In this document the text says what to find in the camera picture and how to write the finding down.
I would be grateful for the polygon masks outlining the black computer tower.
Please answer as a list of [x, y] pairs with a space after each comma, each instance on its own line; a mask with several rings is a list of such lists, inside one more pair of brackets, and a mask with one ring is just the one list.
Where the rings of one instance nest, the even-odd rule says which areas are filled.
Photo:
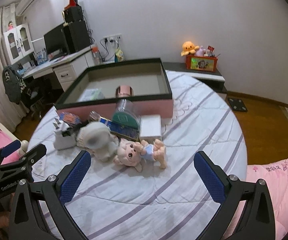
[[65, 46], [69, 54], [76, 53], [91, 45], [90, 37], [84, 21], [75, 21], [63, 26]]

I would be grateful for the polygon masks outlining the pink printed pillow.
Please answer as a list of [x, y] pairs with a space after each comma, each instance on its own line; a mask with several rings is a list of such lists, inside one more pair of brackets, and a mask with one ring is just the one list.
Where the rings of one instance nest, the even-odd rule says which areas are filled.
[[268, 193], [261, 200], [270, 199], [275, 220], [275, 238], [288, 239], [288, 158], [265, 165], [248, 165], [246, 181], [265, 181]]

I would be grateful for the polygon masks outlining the white power adapter plug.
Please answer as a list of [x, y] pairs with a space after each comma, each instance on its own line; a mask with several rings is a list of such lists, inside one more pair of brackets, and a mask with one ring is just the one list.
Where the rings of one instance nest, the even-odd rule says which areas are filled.
[[55, 118], [53, 125], [55, 135], [55, 141], [53, 142], [53, 146], [56, 150], [64, 150], [76, 146], [77, 142], [75, 135], [71, 137], [63, 137], [61, 135], [62, 131], [70, 127], [67, 123], [59, 120], [58, 118]]

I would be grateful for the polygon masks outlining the red cartoon storage box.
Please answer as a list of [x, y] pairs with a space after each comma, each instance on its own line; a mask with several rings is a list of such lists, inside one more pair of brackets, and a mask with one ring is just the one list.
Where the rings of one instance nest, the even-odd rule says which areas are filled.
[[215, 73], [217, 70], [217, 61], [216, 57], [187, 55], [185, 64], [189, 70]]

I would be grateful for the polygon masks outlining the black computer monitor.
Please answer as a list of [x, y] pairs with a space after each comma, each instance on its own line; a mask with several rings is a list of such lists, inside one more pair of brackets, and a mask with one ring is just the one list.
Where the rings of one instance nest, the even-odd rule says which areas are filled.
[[63, 27], [64, 25], [60, 24], [43, 36], [48, 56], [52, 53], [60, 56], [67, 55]]

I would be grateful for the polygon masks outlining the white bed post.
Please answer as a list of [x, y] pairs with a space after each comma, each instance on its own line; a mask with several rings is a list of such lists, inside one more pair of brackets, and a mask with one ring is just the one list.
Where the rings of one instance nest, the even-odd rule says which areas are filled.
[[29, 142], [27, 140], [21, 141], [21, 146], [19, 148], [19, 155], [21, 157], [24, 156], [27, 153], [28, 145], [29, 145]]

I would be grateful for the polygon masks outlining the blue yellow snack bag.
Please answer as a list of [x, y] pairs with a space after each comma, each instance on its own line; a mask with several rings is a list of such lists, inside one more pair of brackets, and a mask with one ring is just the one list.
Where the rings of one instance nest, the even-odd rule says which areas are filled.
[[125, 60], [124, 58], [124, 53], [120, 48], [117, 48], [115, 50], [115, 58], [114, 58], [115, 62], [122, 62]]

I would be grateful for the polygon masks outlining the clear plastic packaged box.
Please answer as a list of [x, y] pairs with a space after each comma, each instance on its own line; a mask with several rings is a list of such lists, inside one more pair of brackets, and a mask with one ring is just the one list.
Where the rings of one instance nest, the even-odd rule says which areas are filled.
[[87, 88], [81, 93], [77, 99], [77, 102], [96, 101], [103, 99], [105, 99], [105, 96], [101, 91], [101, 88]]

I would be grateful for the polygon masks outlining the rose gold metal cup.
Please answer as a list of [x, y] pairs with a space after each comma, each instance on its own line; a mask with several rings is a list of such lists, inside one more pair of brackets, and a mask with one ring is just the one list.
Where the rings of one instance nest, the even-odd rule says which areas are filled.
[[125, 98], [133, 96], [133, 89], [128, 85], [121, 85], [116, 88], [116, 98]]

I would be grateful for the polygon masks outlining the pink donut brick model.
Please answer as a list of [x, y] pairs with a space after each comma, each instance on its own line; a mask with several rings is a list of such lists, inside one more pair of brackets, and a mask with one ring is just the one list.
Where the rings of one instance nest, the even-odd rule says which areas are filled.
[[67, 123], [70, 126], [75, 126], [81, 123], [81, 119], [79, 118], [79, 116], [69, 113], [69, 112], [60, 113], [59, 120]]

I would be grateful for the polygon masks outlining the blue yellow card box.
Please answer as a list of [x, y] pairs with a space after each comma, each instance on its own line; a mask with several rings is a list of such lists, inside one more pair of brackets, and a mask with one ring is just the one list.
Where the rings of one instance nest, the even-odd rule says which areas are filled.
[[139, 131], [137, 129], [120, 125], [103, 117], [100, 117], [98, 121], [109, 127], [111, 133], [119, 138], [124, 138], [131, 141], [139, 141]]

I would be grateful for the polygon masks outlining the black hair clip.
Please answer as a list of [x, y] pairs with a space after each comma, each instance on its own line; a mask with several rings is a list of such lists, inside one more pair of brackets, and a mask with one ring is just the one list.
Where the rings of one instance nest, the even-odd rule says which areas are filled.
[[61, 135], [63, 137], [71, 137], [71, 136], [74, 136], [77, 131], [79, 131], [79, 128], [69, 127], [66, 130], [62, 131]]

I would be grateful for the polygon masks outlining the white small box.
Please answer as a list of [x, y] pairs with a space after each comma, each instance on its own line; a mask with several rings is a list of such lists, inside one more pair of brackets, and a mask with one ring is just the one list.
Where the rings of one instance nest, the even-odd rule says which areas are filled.
[[139, 124], [139, 139], [153, 143], [155, 139], [162, 139], [160, 115], [143, 115]]

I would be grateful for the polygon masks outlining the black speaker box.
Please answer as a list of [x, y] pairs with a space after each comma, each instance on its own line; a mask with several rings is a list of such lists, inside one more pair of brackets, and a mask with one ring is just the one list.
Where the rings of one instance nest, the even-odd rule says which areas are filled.
[[81, 6], [77, 5], [64, 10], [64, 20], [66, 23], [83, 20], [83, 12]]

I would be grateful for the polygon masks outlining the black jacket on chair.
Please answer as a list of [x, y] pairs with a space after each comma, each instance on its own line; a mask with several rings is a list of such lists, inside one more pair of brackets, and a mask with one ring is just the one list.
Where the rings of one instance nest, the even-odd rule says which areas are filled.
[[6, 66], [3, 68], [2, 80], [9, 101], [19, 105], [21, 95], [26, 88], [23, 78], [11, 66]]

